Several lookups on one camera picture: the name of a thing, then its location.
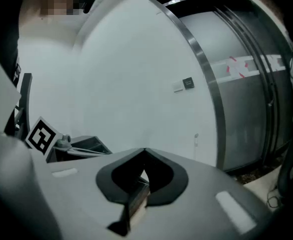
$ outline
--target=black cutout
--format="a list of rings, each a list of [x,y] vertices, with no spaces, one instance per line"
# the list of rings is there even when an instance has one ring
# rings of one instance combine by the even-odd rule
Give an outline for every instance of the black cutout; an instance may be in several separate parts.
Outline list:
[[[143,170],[149,178],[151,192],[147,206],[174,202],[189,182],[187,171],[181,165],[151,149],[139,149],[104,166],[96,175],[96,184],[110,202],[127,205]]]

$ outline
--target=curved wall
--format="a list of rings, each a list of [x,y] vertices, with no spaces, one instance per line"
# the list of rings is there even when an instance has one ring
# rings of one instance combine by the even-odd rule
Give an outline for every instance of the curved wall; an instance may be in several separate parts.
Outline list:
[[[56,22],[34,20],[20,29],[18,41],[21,67],[17,89],[24,73],[32,73],[29,122],[32,127],[42,116],[56,130],[72,132],[74,102],[73,47],[77,32]]]
[[[78,62],[84,134],[113,152],[150,147],[215,166],[215,111],[184,37],[149,0],[120,0],[111,10],[103,3]],[[172,84],[188,77],[195,88],[174,93]]]

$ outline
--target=small plaque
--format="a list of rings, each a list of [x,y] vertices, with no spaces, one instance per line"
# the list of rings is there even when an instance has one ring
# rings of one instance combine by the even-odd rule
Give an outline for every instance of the small plaque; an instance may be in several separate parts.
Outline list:
[[[188,77],[186,79],[183,79],[183,84],[184,84],[185,89],[190,89],[195,86],[195,84],[193,83],[192,77]]]

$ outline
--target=white wall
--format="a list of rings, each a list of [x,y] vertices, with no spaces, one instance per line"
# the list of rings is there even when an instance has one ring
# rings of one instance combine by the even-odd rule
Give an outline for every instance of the white wall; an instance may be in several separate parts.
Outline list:
[[[213,11],[184,16],[180,20],[201,45],[210,64],[230,56],[250,55],[232,29]]]
[[[73,115],[73,45],[76,31],[56,23],[35,20],[20,30],[18,52],[21,76],[32,73],[29,121],[32,127],[39,116],[61,133],[71,132]]]
[[[104,0],[98,21],[84,26],[94,29],[78,62],[82,134],[97,135],[113,152],[150,147],[193,159],[198,133],[196,160],[215,166],[214,107],[185,38],[149,0],[104,7],[115,1]],[[195,88],[174,93],[172,83],[187,77]]]

